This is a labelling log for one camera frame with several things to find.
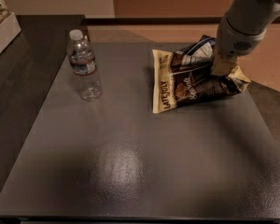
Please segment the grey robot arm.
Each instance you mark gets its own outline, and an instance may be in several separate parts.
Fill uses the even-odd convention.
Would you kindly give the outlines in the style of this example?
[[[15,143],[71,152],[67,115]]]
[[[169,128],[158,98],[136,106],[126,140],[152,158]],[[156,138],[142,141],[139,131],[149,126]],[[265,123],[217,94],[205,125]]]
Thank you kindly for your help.
[[[218,28],[211,74],[226,76],[237,59],[250,54],[280,16],[280,0],[233,0]]]

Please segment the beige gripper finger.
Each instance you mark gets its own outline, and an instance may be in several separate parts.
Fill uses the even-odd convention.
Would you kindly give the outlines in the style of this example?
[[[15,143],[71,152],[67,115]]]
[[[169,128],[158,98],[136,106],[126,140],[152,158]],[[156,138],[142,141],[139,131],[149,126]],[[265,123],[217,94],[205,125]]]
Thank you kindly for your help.
[[[211,74],[219,77],[226,76],[237,66],[237,64],[238,62],[236,57],[225,57],[221,54],[216,54],[211,68]]]

